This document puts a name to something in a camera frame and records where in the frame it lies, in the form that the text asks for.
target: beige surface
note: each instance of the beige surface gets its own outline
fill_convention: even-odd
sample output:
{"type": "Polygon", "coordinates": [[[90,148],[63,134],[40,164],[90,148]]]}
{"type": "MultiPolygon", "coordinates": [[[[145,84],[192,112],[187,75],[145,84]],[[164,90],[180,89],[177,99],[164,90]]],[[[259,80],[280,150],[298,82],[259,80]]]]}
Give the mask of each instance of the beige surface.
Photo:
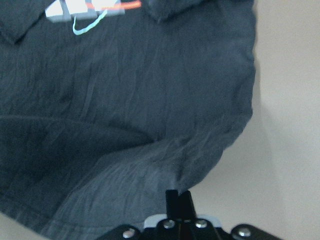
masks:
{"type": "MultiPolygon", "coordinates": [[[[320,0],[259,0],[254,115],[191,192],[230,230],[320,238],[320,0]]],[[[0,215],[0,240],[42,240],[0,215]]]]}

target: metal screw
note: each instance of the metal screw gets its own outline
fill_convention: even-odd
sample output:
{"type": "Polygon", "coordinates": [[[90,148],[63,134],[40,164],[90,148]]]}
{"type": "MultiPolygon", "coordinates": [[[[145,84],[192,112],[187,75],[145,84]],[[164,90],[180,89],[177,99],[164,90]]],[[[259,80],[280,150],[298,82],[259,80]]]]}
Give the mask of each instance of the metal screw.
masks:
{"type": "Polygon", "coordinates": [[[176,225],[176,223],[173,220],[165,220],[163,222],[163,226],[165,229],[172,229],[175,225],[176,225]]]}
{"type": "Polygon", "coordinates": [[[198,221],[196,221],[195,222],[195,226],[197,227],[197,228],[199,228],[199,229],[204,229],[204,228],[206,228],[207,227],[207,221],[206,220],[203,220],[203,219],[201,219],[201,220],[198,220],[198,221]]]}
{"type": "Polygon", "coordinates": [[[129,239],[129,238],[132,238],[135,235],[135,232],[136,231],[134,229],[129,228],[129,230],[123,232],[122,236],[125,239],[129,239]]]}
{"type": "Polygon", "coordinates": [[[241,237],[250,237],[251,236],[250,230],[248,228],[246,228],[246,227],[240,228],[239,231],[238,231],[238,234],[241,237]]]}

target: fabric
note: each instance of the fabric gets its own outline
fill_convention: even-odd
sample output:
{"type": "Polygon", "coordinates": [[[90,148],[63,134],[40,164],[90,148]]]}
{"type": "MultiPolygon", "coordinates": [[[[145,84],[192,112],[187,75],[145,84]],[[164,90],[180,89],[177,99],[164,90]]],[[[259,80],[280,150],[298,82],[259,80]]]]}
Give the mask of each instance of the fabric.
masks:
{"type": "Polygon", "coordinates": [[[252,116],[253,0],[144,0],[80,36],[52,2],[0,4],[0,210],[53,240],[141,228],[252,116]]]}

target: dark fabric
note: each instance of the dark fabric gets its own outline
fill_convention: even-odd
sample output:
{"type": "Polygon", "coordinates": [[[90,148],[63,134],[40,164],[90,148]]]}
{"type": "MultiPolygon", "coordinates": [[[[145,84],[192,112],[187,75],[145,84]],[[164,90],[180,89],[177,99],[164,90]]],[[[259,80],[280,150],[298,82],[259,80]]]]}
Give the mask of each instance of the dark fabric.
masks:
{"type": "Polygon", "coordinates": [[[17,2],[0,5],[0,210],[48,238],[141,228],[252,115],[253,0],[190,1],[160,22],[153,0],[80,36],[47,1],[17,2]]]}

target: bolt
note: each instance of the bolt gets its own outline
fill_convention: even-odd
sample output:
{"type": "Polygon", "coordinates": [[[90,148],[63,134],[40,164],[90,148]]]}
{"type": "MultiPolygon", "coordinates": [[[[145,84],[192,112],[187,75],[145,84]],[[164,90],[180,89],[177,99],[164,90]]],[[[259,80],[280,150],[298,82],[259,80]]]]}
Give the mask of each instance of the bolt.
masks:
{"type": "Polygon", "coordinates": [[[129,228],[129,230],[127,231],[124,231],[122,234],[123,238],[125,239],[132,238],[134,235],[135,235],[135,230],[132,228],[129,228]]]}
{"type": "Polygon", "coordinates": [[[238,234],[241,237],[250,237],[251,236],[250,230],[248,228],[246,228],[246,227],[240,228],[239,231],[238,231],[238,234]]]}
{"type": "Polygon", "coordinates": [[[207,221],[206,220],[203,220],[203,219],[201,219],[201,220],[198,220],[198,221],[196,221],[195,222],[195,226],[197,227],[197,228],[199,228],[199,229],[204,229],[204,228],[206,228],[207,227],[207,221]]]}
{"type": "Polygon", "coordinates": [[[176,225],[176,223],[173,220],[165,220],[163,222],[163,226],[165,229],[172,229],[175,225],[176,225]]]}

